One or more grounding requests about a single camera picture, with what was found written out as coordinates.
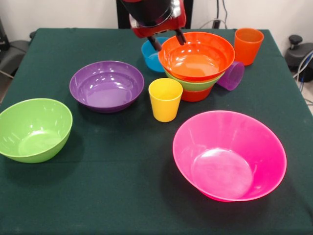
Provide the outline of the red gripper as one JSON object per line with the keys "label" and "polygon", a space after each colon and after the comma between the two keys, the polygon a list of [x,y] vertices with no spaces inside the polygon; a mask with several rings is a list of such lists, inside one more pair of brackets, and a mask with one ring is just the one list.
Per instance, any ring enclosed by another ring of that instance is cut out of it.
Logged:
{"label": "red gripper", "polygon": [[154,35],[168,30],[175,31],[176,38],[181,46],[186,43],[185,36],[180,29],[185,27],[186,24],[186,14],[182,0],[166,0],[165,3],[169,3],[169,6],[164,9],[163,13],[158,12],[161,8],[160,4],[163,3],[162,0],[140,0],[139,3],[148,3],[147,7],[138,10],[141,16],[147,15],[150,17],[156,13],[157,18],[145,22],[137,20],[130,14],[130,26],[137,37],[147,38],[156,51],[161,51],[162,46]]}

